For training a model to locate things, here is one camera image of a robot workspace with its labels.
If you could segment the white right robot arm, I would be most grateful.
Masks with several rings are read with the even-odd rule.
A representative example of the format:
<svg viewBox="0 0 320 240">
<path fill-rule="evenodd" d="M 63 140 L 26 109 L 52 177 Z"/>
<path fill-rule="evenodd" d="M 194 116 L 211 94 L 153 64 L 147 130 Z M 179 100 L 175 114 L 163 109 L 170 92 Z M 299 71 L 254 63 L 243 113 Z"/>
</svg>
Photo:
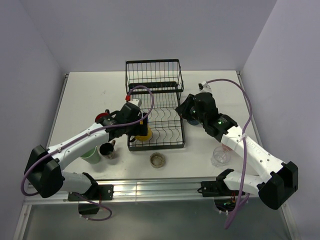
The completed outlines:
<svg viewBox="0 0 320 240">
<path fill-rule="evenodd" d="M 201 183 L 203 197 L 227 196 L 242 188 L 243 193 L 257 195 L 267 207 L 277 210 L 298 190 L 297 165 L 285 163 L 245 136 L 235 120 L 219 112 L 211 93 L 189 94 L 175 110 L 181 118 L 200 123 L 209 136 L 244 158 L 257 173 L 241 179 L 241 173 L 228 168 L 214 181 Z"/>
</svg>

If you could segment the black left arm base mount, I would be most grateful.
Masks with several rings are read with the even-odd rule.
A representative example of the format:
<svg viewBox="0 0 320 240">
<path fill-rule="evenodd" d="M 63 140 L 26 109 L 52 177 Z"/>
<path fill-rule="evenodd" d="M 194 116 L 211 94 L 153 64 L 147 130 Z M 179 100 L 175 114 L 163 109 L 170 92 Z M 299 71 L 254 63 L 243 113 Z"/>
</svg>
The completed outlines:
<svg viewBox="0 0 320 240">
<path fill-rule="evenodd" d="M 69 202 L 78 202 L 78 213 L 82 218 L 90 221 L 104 221 L 112 216 L 112 211 L 109 207 L 102 204 L 103 201 L 111 201 L 113 199 L 114 186 L 112 184 L 98 184 L 86 193 L 70 192 L 67 200 Z M 105 218 L 93 218 L 99 210 L 106 210 L 109 212 Z"/>
</svg>

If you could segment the red mug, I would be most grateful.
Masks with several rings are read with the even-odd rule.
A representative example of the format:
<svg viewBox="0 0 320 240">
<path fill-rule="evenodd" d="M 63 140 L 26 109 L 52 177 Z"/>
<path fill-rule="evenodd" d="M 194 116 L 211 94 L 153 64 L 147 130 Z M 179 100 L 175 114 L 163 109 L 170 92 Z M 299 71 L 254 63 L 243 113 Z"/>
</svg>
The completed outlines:
<svg viewBox="0 0 320 240">
<path fill-rule="evenodd" d="M 106 116 L 109 116 L 110 115 L 110 110 L 109 109 L 106 109 L 104 112 L 102 113 L 99 113 L 96 117 L 95 117 L 95 122 L 98 122 L 99 119 L 103 118 L 103 117 L 106 117 Z"/>
</svg>

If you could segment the black wire dish rack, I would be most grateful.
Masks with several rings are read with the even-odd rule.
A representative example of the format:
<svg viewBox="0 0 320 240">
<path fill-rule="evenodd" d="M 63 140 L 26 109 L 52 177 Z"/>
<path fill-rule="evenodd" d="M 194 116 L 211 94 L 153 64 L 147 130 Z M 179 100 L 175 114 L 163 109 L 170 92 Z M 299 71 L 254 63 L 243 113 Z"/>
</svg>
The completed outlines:
<svg viewBox="0 0 320 240">
<path fill-rule="evenodd" d="M 132 98 L 141 100 L 147 113 L 151 136 L 141 141 L 127 139 L 130 151 L 181 149 L 185 146 L 185 130 L 176 112 L 184 91 L 181 64 L 178 59 L 128 60 L 125 63 L 125 87 Z"/>
</svg>

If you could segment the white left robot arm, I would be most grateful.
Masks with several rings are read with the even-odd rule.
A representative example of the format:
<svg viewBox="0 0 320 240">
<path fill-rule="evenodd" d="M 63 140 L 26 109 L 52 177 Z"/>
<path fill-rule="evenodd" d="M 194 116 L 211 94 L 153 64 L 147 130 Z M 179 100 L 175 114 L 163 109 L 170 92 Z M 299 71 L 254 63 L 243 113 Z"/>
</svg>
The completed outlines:
<svg viewBox="0 0 320 240">
<path fill-rule="evenodd" d="M 148 112 L 125 105 L 121 110 L 103 112 L 96 116 L 94 123 L 72 138 L 50 146 L 38 145 L 32 149 L 20 190 L 28 196 L 25 182 L 36 189 L 35 194 L 48 198 L 57 192 L 73 192 L 86 200 L 96 197 L 99 192 L 97 181 L 87 172 L 66 172 L 65 169 L 77 158 L 95 153 L 97 146 L 108 143 L 123 135 L 146 135 Z"/>
</svg>

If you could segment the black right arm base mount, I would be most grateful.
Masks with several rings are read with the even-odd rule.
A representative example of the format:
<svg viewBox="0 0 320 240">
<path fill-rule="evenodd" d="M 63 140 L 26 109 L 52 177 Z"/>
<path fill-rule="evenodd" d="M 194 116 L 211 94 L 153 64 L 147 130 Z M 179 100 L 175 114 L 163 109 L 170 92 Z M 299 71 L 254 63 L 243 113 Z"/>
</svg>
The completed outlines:
<svg viewBox="0 0 320 240">
<path fill-rule="evenodd" d="M 238 190 L 230 190 L 223 181 L 202 181 L 197 192 L 204 198 L 218 198 L 214 200 L 215 207 L 222 212 L 231 212 L 236 206 Z"/>
</svg>

